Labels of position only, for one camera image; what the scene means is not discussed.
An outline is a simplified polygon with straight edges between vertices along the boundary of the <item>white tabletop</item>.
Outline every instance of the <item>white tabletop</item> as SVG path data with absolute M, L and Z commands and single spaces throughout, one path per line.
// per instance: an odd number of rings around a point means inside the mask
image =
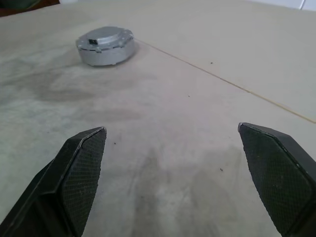
M 290 134 L 316 157 L 315 17 L 236 0 L 109 0 L 0 18 L 0 219 L 68 137 L 103 125 L 83 236 L 280 236 L 237 125 Z M 76 38 L 105 25 L 132 30 L 136 54 L 84 65 Z

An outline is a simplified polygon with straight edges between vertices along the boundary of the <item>textured gripper pad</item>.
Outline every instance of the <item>textured gripper pad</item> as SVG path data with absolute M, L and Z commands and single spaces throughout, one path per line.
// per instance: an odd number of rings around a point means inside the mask
M 288 236 L 307 211 L 313 188 L 273 136 L 247 126 L 239 132 L 259 196 L 277 230 Z
M 82 236 L 98 187 L 104 148 L 102 132 L 83 142 L 61 186 L 62 204 L 77 237 Z

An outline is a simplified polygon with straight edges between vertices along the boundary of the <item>table surface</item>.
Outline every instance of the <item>table surface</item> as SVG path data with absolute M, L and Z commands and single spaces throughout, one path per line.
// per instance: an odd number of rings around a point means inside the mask
M 280 236 L 237 126 L 290 134 L 316 157 L 314 18 L 237 0 L 108 0 L 1 18 L 0 219 L 67 138 L 105 126 L 83 236 Z M 105 25 L 132 30 L 136 54 L 84 65 L 75 39 Z

